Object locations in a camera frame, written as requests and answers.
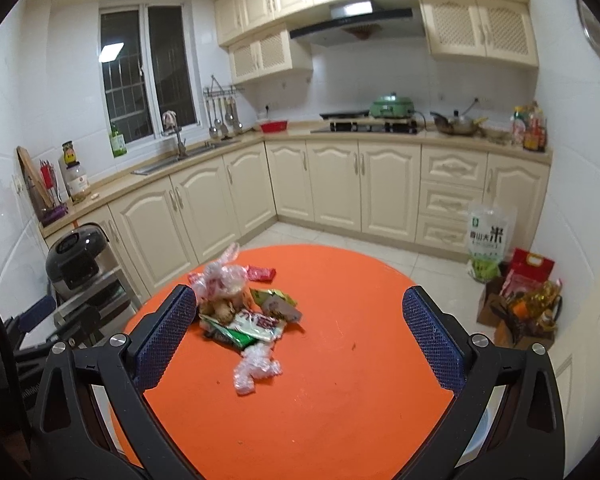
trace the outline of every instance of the countertop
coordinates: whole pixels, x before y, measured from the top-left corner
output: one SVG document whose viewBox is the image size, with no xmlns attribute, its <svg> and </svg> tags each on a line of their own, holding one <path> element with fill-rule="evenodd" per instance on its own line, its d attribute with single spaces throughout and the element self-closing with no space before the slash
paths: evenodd
<svg viewBox="0 0 600 480">
<path fill-rule="evenodd" d="M 341 142 L 344 140 L 364 140 L 371 142 L 397 142 L 404 144 L 419 144 L 422 146 L 435 146 L 439 148 L 455 148 L 459 150 L 472 150 L 475 152 L 484 153 L 496 153 L 498 155 L 513 156 L 521 158 L 523 160 L 530 160 L 532 162 L 539 162 L 541 164 L 551 165 L 552 153 L 547 151 L 546 153 L 533 153 L 527 152 L 522 148 L 513 146 L 505 146 L 496 144 L 489 140 L 479 137 L 451 137 L 445 134 L 440 134 L 434 131 L 421 132 L 417 135 L 409 134 L 386 134 L 386 133 L 366 133 L 366 132 L 328 132 L 328 133 L 310 133 L 310 130 L 323 128 L 325 123 L 323 121 L 306 121 L 302 123 L 290 123 L 289 129 L 276 133 L 276 134 L 263 134 L 261 132 L 250 132 L 242 136 L 237 137 L 240 142 L 230 144 L 227 146 L 221 146 L 211 152 L 203 153 L 199 156 L 194 156 L 163 168 L 160 171 L 156 171 L 151 175 L 142 176 L 131 174 L 129 171 L 136 170 L 141 166 L 145 166 L 158 160 L 158 158 L 147 160 L 137 167 L 130 168 L 126 173 L 120 173 L 113 177 L 96 183 L 92 186 L 92 196 L 97 195 L 96 198 L 87 198 L 83 202 L 71 206 L 69 213 L 59 219 L 56 222 L 42 227 L 40 225 L 40 232 L 43 237 L 48 237 L 66 225 L 71 224 L 78 218 L 96 210 L 97 208 L 112 202 L 113 200 L 120 198 L 127 193 L 140 189 L 147 184 L 160 180 L 170 174 L 177 173 L 178 171 L 190 168 L 217 156 L 225 155 L 227 153 L 240 150 L 247 146 L 253 146 L 263 140 L 267 142 L 283 142 L 285 140 L 327 140 L 330 142 Z M 171 153 L 165 154 L 159 158 L 166 158 L 172 155 Z"/>
</svg>

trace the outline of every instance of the gas stove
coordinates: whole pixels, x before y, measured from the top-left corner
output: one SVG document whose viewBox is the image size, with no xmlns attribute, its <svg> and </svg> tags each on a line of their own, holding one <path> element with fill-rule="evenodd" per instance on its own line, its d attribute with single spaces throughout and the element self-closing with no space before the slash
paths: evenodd
<svg viewBox="0 0 600 480">
<path fill-rule="evenodd" d="M 320 114 L 329 121 L 329 126 L 318 130 L 312 130 L 312 134 L 328 132 L 382 132 L 393 134 L 418 133 L 418 123 L 412 117 L 406 118 L 371 118 L 369 110 L 356 112 L 334 112 Z"/>
</svg>

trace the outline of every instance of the window frame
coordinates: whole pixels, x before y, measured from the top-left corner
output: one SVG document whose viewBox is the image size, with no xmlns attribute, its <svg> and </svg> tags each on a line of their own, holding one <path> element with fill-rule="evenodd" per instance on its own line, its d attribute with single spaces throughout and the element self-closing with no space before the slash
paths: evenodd
<svg viewBox="0 0 600 480">
<path fill-rule="evenodd" d="M 171 6 L 180 7 L 182 12 L 182 33 L 184 36 L 184 49 L 185 57 L 187 62 L 187 71 L 189 73 L 189 88 L 191 90 L 191 100 L 193 109 L 196 114 L 196 121 L 193 124 L 188 124 L 182 127 L 181 136 L 185 137 L 187 134 L 189 137 L 199 139 L 205 133 L 205 129 L 202 123 L 202 101 L 200 100 L 200 93 L 198 92 L 198 85 L 196 82 L 200 79 L 198 73 L 198 60 L 195 56 L 195 46 L 192 43 L 193 37 L 193 22 L 187 19 L 187 16 L 191 15 L 191 12 L 187 12 L 190 9 L 186 8 L 187 4 L 183 4 L 181 1 L 174 2 L 169 0 L 158 0 L 151 1 L 150 3 L 137 3 L 137 4 L 119 4 L 111 6 L 101 6 L 98 13 L 98 55 L 102 49 L 102 16 L 104 14 L 112 14 L 114 12 L 125 12 L 128 10 L 136 10 L 138 12 L 139 20 L 139 35 L 140 35 L 140 54 L 142 57 L 142 74 L 144 76 L 144 91 L 146 92 L 147 107 L 149 111 L 149 119 L 154 130 L 152 136 L 146 136 L 142 139 L 133 140 L 126 144 L 127 151 L 131 152 L 140 148 L 144 148 L 149 144 L 158 144 L 165 140 L 171 139 L 172 136 L 163 136 L 162 131 L 162 118 L 160 116 L 160 107 L 158 105 L 158 96 L 155 91 L 155 76 L 154 76 L 154 64 L 151 53 L 151 41 L 149 36 L 149 7 L 157 6 Z M 100 81 L 100 92 L 102 94 L 102 103 L 104 106 L 104 112 L 106 115 L 107 122 L 107 134 L 111 133 L 111 124 L 109 119 L 109 108 L 107 107 L 107 97 L 104 88 L 104 78 L 102 76 L 102 69 L 98 70 L 98 78 Z"/>
</svg>

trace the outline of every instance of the window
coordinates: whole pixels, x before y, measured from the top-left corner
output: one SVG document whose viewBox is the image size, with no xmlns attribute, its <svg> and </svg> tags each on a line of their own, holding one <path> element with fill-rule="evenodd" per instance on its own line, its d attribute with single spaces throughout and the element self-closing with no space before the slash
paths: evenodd
<svg viewBox="0 0 600 480">
<path fill-rule="evenodd" d="M 104 12 L 100 62 L 109 121 L 125 142 L 160 134 L 162 114 L 197 124 L 179 6 Z"/>
</svg>

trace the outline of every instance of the wall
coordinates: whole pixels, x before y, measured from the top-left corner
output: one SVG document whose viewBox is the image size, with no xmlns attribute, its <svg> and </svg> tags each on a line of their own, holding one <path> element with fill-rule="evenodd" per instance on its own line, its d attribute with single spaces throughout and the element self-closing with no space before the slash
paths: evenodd
<svg viewBox="0 0 600 480">
<path fill-rule="evenodd" d="M 312 74 L 254 84 L 258 111 L 269 104 L 272 118 L 314 120 L 321 112 L 368 109 L 379 96 L 396 92 L 427 115 L 430 110 L 451 115 L 479 97 L 472 115 L 508 128 L 513 107 L 531 99 L 535 74 L 480 61 L 434 60 L 425 38 L 314 45 L 312 54 Z"/>
<path fill-rule="evenodd" d="M 18 74 L 24 3 L 0 26 L 0 314 L 15 316 L 45 295 L 43 241 L 26 192 L 14 192 L 20 175 L 16 147 L 26 144 L 21 127 Z"/>
<path fill-rule="evenodd" d="M 137 0 L 136 3 L 160 0 Z M 214 7 L 210 0 L 190 0 L 184 20 L 192 23 L 186 38 L 197 58 L 199 75 L 192 82 L 202 95 L 211 74 L 222 83 L 231 79 L 228 54 L 218 47 Z M 108 114 L 100 76 L 98 2 L 58 7 L 44 0 L 28 0 L 23 35 L 20 79 L 22 113 L 27 143 L 35 158 L 58 160 L 62 143 L 74 142 L 78 160 L 96 182 L 152 156 L 175 148 L 175 138 L 153 139 L 131 144 L 125 156 L 114 159 L 109 147 Z M 254 121 L 254 111 L 240 98 L 238 107 L 244 124 Z M 204 126 L 189 132 L 187 144 L 208 139 L 208 124 L 202 102 L 198 113 Z"/>
<path fill-rule="evenodd" d="M 600 272 L 600 59 L 589 47 L 574 0 L 531 0 L 540 70 L 536 98 L 554 149 L 533 250 L 556 260 L 564 280 L 564 329 Z"/>
</svg>

